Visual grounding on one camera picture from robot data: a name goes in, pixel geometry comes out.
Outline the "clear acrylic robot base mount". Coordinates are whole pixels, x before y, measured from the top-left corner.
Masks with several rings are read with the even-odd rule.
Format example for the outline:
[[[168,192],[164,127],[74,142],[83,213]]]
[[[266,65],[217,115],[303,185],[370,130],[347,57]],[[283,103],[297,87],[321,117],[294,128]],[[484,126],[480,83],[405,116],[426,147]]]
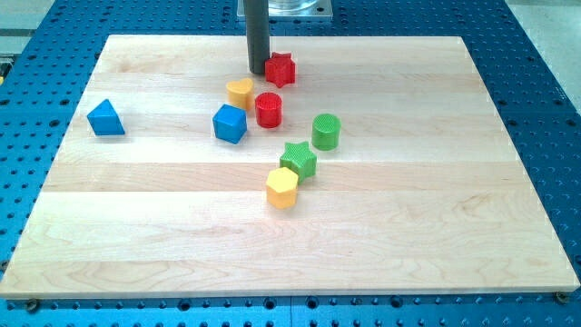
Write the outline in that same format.
[[[330,22],[331,0],[267,0],[272,22]]]

